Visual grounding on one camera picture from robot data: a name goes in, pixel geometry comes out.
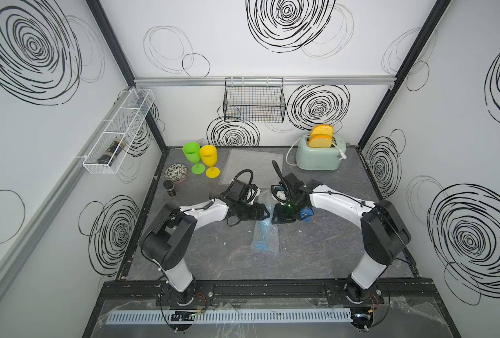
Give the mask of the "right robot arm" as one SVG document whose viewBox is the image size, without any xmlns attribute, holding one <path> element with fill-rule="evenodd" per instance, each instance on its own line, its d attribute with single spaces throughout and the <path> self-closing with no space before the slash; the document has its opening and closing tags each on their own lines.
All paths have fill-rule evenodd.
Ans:
<svg viewBox="0 0 500 338">
<path fill-rule="evenodd" d="M 361 301 L 411 241 L 399 212 L 386 199 L 373 202 L 355 198 L 316 180 L 304 183 L 292 173 L 281 177 L 271 190 L 278 201 L 272 214 L 274 224 L 302 221 L 305 216 L 301 212 L 308 208 L 328 211 L 361 230 L 365 253 L 345 284 L 353 301 Z"/>
</svg>

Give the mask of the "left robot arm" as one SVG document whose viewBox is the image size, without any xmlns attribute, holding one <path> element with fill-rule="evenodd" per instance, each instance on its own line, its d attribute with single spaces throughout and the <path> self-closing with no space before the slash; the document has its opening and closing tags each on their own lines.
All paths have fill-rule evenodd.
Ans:
<svg viewBox="0 0 500 338">
<path fill-rule="evenodd" d="M 224 192 L 211 194 L 200 204 L 165 204 L 140 240 L 141 255 L 164 273 L 173 291 L 188 293 L 194 288 L 195 278 L 186 265 L 185 254 L 195 230 L 231 217 L 239 223 L 269 218 L 265 205 L 257 202 L 260 193 L 255 184 L 234 180 Z"/>
</svg>

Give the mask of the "blue plastic wine glass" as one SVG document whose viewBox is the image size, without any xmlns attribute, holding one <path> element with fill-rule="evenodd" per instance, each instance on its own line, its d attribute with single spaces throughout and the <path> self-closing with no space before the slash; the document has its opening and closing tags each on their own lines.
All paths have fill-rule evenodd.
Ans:
<svg viewBox="0 0 500 338">
<path fill-rule="evenodd" d="M 272 224 L 269 218 L 255 224 L 251 249 L 255 253 L 278 255 L 279 232 L 277 226 Z"/>
</svg>

